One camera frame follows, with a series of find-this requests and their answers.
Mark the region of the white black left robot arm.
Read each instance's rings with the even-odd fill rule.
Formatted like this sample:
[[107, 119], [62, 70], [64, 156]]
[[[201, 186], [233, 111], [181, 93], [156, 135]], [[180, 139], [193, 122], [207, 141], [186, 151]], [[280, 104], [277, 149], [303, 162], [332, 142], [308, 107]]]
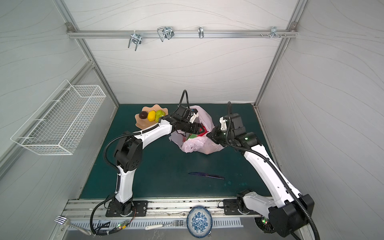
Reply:
[[118, 181], [113, 206], [122, 216], [127, 216], [133, 209], [133, 182], [136, 169], [143, 159], [143, 150], [150, 143], [173, 132], [200, 135], [205, 132], [197, 121], [198, 110], [179, 106], [175, 112], [159, 119], [159, 122], [144, 130], [125, 134], [119, 139], [114, 157], [117, 161]]

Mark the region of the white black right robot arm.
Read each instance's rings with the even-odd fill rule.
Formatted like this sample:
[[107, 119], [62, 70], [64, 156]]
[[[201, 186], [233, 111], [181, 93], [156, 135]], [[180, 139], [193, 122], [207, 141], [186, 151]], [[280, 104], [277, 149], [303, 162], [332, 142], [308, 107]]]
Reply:
[[257, 171], [267, 186], [271, 198], [263, 197], [255, 191], [247, 190], [238, 195], [238, 210], [242, 214], [256, 212], [256, 221], [265, 233], [277, 233], [281, 237], [292, 235], [295, 231], [309, 225], [314, 238], [320, 238], [312, 219], [315, 202], [310, 195], [302, 195], [277, 168], [266, 148], [253, 132], [247, 132], [238, 114], [228, 114], [220, 118], [219, 125], [208, 133], [214, 143], [239, 151]]

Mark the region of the red dragon fruit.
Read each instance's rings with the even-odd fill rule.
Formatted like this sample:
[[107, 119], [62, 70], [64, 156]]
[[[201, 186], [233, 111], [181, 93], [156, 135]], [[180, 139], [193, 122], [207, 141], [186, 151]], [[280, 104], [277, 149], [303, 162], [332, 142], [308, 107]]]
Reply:
[[208, 131], [205, 127], [203, 127], [203, 130], [204, 131], [198, 135], [197, 134], [189, 134], [189, 136], [187, 137], [187, 140], [205, 136], [208, 133]]

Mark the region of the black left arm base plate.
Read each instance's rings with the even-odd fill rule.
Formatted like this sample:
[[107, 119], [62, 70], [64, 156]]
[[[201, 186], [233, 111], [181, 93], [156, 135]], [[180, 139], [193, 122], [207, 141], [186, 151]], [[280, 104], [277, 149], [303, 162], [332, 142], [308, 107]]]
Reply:
[[148, 203], [148, 201], [128, 201], [122, 204], [112, 201], [108, 205], [106, 217], [145, 217]]

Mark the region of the pink plastic bag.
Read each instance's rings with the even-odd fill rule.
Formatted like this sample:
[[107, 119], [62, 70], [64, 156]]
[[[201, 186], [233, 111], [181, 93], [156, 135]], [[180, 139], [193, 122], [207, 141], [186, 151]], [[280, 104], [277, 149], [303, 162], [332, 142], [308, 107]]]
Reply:
[[[198, 123], [203, 124], [203, 127], [208, 132], [214, 129], [214, 123], [211, 116], [200, 106], [191, 106], [192, 109], [198, 111]], [[215, 144], [207, 137], [207, 134], [198, 135], [195, 138], [190, 138], [188, 134], [182, 131], [171, 133], [169, 140], [176, 144], [184, 153], [199, 152], [206, 155], [221, 151], [224, 147]]]

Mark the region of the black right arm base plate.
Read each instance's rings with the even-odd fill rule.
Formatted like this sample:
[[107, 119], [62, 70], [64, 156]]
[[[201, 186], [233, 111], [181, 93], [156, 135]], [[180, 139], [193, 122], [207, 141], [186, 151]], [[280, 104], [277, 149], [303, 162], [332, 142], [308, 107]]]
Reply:
[[240, 210], [238, 205], [237, 199], [224, 199], [218, 203], [218, 207], [224, 211], [225, 216], [261, 216], [251, 210]]

